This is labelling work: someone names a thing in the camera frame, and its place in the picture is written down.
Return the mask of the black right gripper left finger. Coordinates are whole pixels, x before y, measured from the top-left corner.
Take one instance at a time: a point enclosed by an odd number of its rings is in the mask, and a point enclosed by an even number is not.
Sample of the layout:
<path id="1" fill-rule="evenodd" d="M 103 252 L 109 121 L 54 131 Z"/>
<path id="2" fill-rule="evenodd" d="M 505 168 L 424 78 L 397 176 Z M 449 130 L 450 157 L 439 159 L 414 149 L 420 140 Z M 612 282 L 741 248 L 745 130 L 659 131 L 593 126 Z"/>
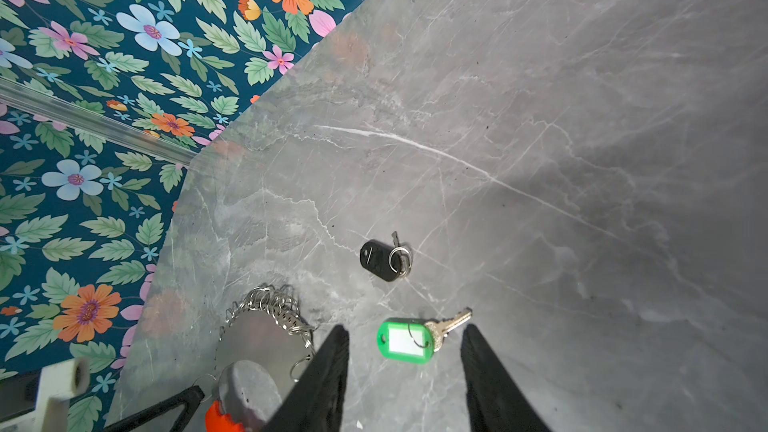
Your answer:
<path id="1" fill-rule="evenodd" d="M 340 431 L 349 364 L 349 333 L 336 325 L 263 431 Z"/>

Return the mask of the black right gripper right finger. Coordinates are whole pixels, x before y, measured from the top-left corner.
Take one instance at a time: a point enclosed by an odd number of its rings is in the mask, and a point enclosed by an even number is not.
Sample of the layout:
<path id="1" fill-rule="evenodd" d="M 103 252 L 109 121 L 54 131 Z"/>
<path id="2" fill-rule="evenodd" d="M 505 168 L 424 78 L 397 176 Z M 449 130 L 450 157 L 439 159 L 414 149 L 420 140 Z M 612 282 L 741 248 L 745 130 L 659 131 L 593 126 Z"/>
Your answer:
<path id="1" fill-rule="evenodd" d="M 460 355 L 471 431 L 551 431 L 475 325 L 464 330 Z"/>

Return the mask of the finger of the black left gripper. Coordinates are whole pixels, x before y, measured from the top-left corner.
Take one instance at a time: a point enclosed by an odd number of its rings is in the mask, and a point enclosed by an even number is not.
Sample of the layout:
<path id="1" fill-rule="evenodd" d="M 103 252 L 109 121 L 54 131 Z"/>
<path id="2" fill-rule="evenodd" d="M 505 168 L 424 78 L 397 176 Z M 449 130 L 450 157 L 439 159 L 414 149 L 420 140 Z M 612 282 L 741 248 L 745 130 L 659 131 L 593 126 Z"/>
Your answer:
<path id="1" fill-rule="evenodd" d="M 131 432 L 159 417 L 177 412 L 170 431 L 183 431 L 200 407 L 205 394 L 200 386 L 193 385 L 151 407 L 134 413 L 104 428 L 104 432 Z"/>

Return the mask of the metal keyring holder red handle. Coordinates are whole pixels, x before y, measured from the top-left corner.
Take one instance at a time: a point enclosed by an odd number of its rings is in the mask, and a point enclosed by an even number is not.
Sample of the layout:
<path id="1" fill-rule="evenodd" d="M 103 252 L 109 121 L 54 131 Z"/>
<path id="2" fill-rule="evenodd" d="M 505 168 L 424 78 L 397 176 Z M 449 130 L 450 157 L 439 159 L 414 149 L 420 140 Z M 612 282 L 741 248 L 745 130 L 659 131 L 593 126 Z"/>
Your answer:
<path id="1" fill-rule="evenodd" d="M 260 431 L 315 355 L 314 328 L 290 285 L 262 284 L 234 302 L 220 328 L 207 431 Z"/>

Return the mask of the green tag key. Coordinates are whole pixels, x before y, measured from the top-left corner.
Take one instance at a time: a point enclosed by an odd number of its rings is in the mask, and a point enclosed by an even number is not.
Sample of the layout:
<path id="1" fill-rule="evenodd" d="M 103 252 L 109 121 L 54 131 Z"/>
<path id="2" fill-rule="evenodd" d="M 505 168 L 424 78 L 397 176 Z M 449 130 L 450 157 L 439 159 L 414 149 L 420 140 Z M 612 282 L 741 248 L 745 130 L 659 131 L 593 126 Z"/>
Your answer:
<path id="1" fill-rule="evenodd" d="M 456 316 L 436 321 L 389 320 L 377 331 L 381 355 L 389 360 L 423 365 L 441 350 L 446 337 L 471 320 L 473 311 L 465 308 Z"/>

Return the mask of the black tag key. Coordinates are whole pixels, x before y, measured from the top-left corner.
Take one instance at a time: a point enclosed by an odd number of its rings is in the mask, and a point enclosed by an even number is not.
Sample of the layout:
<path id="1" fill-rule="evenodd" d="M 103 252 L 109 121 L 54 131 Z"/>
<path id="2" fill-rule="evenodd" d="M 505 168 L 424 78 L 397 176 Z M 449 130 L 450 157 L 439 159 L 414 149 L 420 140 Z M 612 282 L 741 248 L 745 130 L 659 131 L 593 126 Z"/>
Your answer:
<path id="1" fill-rule="evenodd" d="M 368 240 L 360 249 L 360 265 L 385 282 L 394 282 L 410 274 L 413 266 L 411 250 L 394 231 L 392 243 Z"/>

